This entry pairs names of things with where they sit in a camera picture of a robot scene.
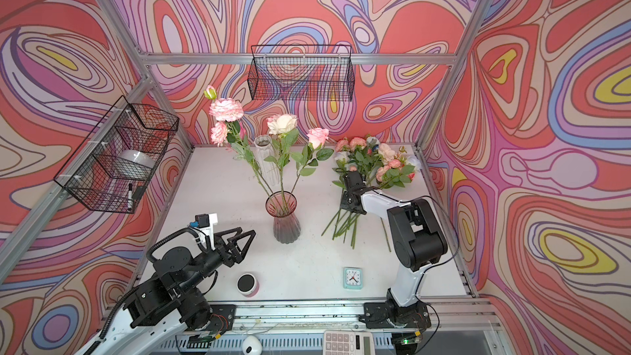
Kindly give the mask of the light pink rose stem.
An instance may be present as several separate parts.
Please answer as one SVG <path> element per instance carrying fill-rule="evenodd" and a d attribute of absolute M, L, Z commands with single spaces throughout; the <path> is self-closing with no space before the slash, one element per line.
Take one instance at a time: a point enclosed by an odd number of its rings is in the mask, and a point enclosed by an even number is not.
<path fill-rule="evenodd" d="M 311 176 L 320 162 L 332 157 L 335 151 L 331 146 L 327 146 L 329 139 L 329 129 L 312 128 L 308 131 L 307 144 L 302 149 L 302 152 L 297 155 L 297 173 L 291 193 L 295 191 L 301 177 Z"/>

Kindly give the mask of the pink grey glass vase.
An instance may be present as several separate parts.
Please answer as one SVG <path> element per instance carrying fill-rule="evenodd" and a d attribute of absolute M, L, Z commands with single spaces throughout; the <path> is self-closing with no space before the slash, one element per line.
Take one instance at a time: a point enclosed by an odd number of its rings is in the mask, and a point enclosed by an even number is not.
<path fill-rule="evenodd" d="M 266 201 L 266 211 L 273 218 L 274 238 L 282 244 L 294 243 L 301 235 L 295 214 L 297 199 L 290 192 L 275 192 Z"/>

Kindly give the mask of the cream white rose stem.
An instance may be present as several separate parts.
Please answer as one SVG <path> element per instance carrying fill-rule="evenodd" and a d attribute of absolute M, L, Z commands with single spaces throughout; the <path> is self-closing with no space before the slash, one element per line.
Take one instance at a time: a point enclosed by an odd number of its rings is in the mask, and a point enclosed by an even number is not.
<path fill-rule="evenodd" d="M 266 161 L 274 163 L 279 170 L 279 213 L 287 215 L 289 203 L 284 190 L 284 169 L 289 163 L 291 148 L 298 138 L 297 115 L 291 113 L 276 114 L 267 118 L 266 123 L 275 153 L 274 159 L 266 158 Z"/>

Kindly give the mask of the pink carnation spray stem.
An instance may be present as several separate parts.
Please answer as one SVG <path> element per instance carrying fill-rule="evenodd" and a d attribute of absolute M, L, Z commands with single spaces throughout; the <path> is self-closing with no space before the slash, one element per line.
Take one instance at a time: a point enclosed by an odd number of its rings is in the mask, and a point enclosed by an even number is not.
<path fill-rule="evenodd" d="M 241 126 L 245 115 L 242 104 L 232 98 L 221 98 L 212 85 L 205 88 L 203 96 L 210 101 L 209 114 L 215 120 L 210 129 L 211 142 L 216 146 L 229 145 L 238 159 L 248 163 L 256 181 L 269 197 L 272 194 L 271 186 L 263 179 L 261 167 L 251 149 L 245 129 Z"/>

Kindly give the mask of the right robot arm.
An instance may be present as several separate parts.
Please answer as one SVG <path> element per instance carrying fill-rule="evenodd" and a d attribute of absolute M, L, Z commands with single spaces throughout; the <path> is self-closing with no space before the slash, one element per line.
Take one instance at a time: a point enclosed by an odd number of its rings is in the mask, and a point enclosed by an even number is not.
<path fill-rule="evenodd" d="M 399 260 L 394 284 L 383 302 L 366 302 L 358 320 L 369 330 L 432 326 L 427 304 L 418 298 L 424 274 L 438 266 L 449 246 L 432 205 L 423 198 L 400 201 L 368 187 L 358 172 L 343 175 L 340 206 L 359 215 L 375 215 L 389 225 Z"/>

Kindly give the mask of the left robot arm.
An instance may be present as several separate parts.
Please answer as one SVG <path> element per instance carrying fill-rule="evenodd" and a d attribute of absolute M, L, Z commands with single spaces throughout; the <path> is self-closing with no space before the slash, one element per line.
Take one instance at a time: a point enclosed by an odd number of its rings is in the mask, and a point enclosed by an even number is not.
<path fill-rule="evenodd" d="M 222 266 L 242 263 L 256 236 L 240 227 L 207 236 L 187 226 L 151 246 L 154 273 L 118 300 L 100 332 L 80 354 L 150 354 L 166 340 L 190 331 L 215 341 L 233 328 L 236 307 L 209 303 L 198 288 Z"/>

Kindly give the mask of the white ribbed ceramic vase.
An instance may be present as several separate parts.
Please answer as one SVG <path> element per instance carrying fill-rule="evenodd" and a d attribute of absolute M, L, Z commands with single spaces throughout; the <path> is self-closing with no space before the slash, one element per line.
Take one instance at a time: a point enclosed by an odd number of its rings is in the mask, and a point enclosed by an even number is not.
<path fill-rule="evenodd" d="M 255 141 L 256 161 L 261 170 L 262 178 L 270 188 L 279 186 L 280 173 L 275 163 L 266 161 L 266 158 L 276 156 L 272 138 L 267 135 L 258 136 Z"/>

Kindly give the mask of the mint green small clock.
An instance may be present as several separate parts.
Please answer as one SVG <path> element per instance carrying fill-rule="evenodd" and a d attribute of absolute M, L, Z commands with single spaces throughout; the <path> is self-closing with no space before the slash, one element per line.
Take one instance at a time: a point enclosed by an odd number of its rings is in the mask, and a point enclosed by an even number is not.
<path fill-rule="evenodd" d="M 363 288 L 363 272 L 361 268 L 343 268 L 343 287 L 348 290 L 360 290 Z"/>

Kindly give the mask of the white round device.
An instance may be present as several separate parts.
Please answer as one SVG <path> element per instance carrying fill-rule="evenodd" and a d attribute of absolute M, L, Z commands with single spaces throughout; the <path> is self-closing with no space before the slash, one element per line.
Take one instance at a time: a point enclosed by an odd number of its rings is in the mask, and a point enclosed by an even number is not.
<path fill-rule="evenodd" d="M 243 355 L 262 355 L 263 345 L 255 335 L 248 335 L 242 342 Z"/>

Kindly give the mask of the white pink calculator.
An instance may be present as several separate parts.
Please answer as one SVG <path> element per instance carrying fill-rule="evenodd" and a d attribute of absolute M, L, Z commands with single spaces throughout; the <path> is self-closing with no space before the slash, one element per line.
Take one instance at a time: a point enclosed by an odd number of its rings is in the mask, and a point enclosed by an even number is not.
<path fill-rule="evenodd" d="M 323 336 L 323 355 L 375 355 L 372 333 L 367 331 L 327 330 Z"/>

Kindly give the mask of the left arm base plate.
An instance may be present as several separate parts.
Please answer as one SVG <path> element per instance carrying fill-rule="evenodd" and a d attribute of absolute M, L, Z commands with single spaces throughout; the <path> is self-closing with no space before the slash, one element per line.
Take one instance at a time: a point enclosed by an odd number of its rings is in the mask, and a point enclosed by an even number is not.
<path fill-rule="evenodd" d="M 187 326 L 189 330 L 223 334 L 233 328 L 236 310 L 235 304 L 210 304 L 194 312 Z"/>

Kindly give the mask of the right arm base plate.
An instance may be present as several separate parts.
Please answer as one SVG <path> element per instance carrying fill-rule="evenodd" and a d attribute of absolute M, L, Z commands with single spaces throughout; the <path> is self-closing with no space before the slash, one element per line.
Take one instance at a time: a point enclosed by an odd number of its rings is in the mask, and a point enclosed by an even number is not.
<path fill-rule="evenodd" d="M 427 304 L 415 302 L 411 306 L 401 307 L 395 301 L 365 302 L 358 321 L 369 330 L 374 329 L 417 329 L 424 332 L 432 326 Z"/>

